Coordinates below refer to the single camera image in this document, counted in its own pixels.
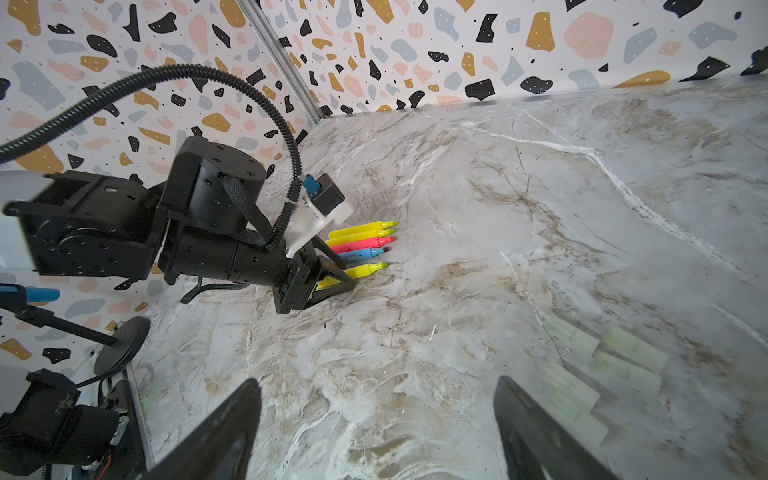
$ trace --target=marble surface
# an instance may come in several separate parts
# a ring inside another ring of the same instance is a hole
[[[401,221],[390,267],[287,316],[264,287],[169,288],[135,361],[156,456],[253,376],[249,478],[503,478],[498,377],[536,390],[562,362],[601,394],[588,448],[619,477],[766,478],[767,112],[752,81],[322,121],[305,170],[348,224]],[[659,395],[595,373],[550,315],[670,354]]]

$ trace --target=red wire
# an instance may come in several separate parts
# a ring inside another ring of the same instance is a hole
[[[107,471],[107,468],[109,468],[109,465],[112,463],[112,454],[109,455],[109,460],[107,460],[107,464],[104,467],[104,470],[101,471],[101,475],[98,476],[98,480],[101,480],[101,477],[104,476],[104,473]]]

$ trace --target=black corrugated tube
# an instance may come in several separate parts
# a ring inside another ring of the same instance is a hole
[[[296,140],[293,139],[293,135],[290,133],[290,128],[285,119],[264,94],[242,78],[216,68],[192,64],[165,65],[122,78],[61,112],[33,131],[0,146],[0,165],[37,150],[121,98],[127,97],[152,84],[178,80],[180,78],[206,78],[244,93],[272,118],[272,121],[277,125],[277,129],[283,135],[288,145],[288,153],[293,168],[293,178],[288,186],[287,194],[288,200],[291,200],[291,202],[286,202],[283,205],[283,211],[280,212],[280,216],[273,226],[272,237],[266,245],[268,250],[273,250],[280,240],[283,239],[283,234],[288,227],[293,210],[296,208],[293,202],[299,200],[299,192],[301,190],[301,157],[299,156],[299,148],[296,145]]]

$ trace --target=patterned wallpaper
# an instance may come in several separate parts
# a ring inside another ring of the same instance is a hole
[[[260,0],[260,6],[328,115],[768,68],[764,0]]]
[[[87,94],[142,68],[181,62],[216,65],[247,78],[273,100],[296,131],[307,116],[257,40],[235,0],[2,0],[0,141],[34,128]],[[238,147],[264,164],[287,155],[266,114],[230,88],[179,80],[139,91],[17,162],[0,166],[75,169],[129,177],[145,186],[168,174],[187,135]],[[45,306],[100,331],[139,315],[163,292],[161,271],[115,291],[121,278],[40,277],[0,270],[0,282],[58,288]],[[90,342],[29,326],[0,310],[0,362],[70,373]]]

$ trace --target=round black base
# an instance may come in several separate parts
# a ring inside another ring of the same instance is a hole
[[[135,316],[116,329],[112,336],[118,339],[114,346],[104,346],[96,358],[94,374],[101,375],[115,367],[125,366],[144,344],[149,333],[149,319]]]

